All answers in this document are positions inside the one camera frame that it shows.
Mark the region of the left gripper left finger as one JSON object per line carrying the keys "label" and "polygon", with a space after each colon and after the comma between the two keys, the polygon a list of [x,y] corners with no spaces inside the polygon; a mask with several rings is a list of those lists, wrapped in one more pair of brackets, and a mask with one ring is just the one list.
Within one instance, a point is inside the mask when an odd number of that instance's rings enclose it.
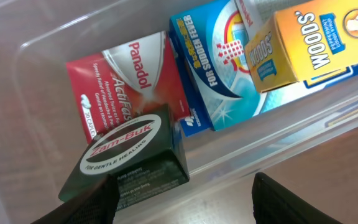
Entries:
{"label": "left gripper left finger", "polygon": [[108,175],[32,224],[112,224],[119,199],[117,178]]}

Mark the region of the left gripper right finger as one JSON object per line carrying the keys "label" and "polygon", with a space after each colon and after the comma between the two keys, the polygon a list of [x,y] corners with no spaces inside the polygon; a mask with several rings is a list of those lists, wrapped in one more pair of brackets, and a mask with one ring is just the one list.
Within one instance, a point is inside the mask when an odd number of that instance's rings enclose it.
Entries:
{"label": "left gripper right finger", "polygon": [[256,224],[341,224],[263,172],[255,174],[252,202]]}

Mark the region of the dark green square box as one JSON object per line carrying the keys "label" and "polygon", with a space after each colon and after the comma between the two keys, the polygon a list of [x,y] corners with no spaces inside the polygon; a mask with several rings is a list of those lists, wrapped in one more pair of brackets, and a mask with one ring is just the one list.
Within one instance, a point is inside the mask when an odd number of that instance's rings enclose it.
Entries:
{"label": "dark green square box", "polygon": [[67,202],[107,175],[117,179],[118,210],[189,181],[181,131],[167,104],[92,140],[58,197]]}

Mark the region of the clear plastic container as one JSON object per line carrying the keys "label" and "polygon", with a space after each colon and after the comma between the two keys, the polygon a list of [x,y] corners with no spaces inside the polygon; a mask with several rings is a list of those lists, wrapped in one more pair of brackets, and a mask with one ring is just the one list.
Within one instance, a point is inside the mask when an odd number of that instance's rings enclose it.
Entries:
{"label": "clear plastic container", "polygon": [[[31,223],[86,149],[65,63],[168,29],[199,1],[0,1],[0,223]],[[264,172],[342,223],[358,223],[358,76],[223,131],[183,141],[190,181],[116,223],[253,223]]]}

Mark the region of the blue fever patch box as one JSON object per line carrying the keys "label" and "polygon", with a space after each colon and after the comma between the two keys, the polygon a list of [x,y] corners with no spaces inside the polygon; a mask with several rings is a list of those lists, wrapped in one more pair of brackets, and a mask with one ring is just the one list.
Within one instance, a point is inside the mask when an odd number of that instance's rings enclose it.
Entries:
{"label": "blue fever patch box", "polygon": [[[278,1],[255,1],[262,11]],[[358,64],[320,80],[303,81],[267,93],[252,82],[244,47],[250,41],[235,0],[218,0],[170,18],[191,116],[181,122],[186,136],[219,131],[358,75]]]}

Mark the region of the red Panadol ActiFast box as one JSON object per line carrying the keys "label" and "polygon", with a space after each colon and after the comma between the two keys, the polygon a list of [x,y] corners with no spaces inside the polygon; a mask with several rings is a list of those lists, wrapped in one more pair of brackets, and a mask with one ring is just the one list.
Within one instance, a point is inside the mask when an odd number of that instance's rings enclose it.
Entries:
{"label": "red Panadol ActiFast box", "polygon": [[86,140],[167,104],[190,115],[167,32],[157,32],[66,64]]}

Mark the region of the yellow medicine box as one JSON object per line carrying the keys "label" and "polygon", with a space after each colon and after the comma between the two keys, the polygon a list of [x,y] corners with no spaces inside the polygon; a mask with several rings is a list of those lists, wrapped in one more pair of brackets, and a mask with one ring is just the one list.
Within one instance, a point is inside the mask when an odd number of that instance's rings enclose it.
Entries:
{"label": "yellow medicine box", "polygon": [[309,1],[274,12],[246,45],[246,59],[260,93],[358,64],[358,0]]}

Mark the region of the white green Panadol box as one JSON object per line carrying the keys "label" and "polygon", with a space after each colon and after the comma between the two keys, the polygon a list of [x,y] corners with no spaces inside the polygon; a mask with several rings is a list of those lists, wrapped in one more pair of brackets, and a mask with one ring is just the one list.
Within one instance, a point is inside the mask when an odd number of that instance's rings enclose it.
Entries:
{"label": "white green Panadol box", "polygon": [[235,0],[235,4],[246,27],[249,40],[258,33],[264,22],[254,0]]}

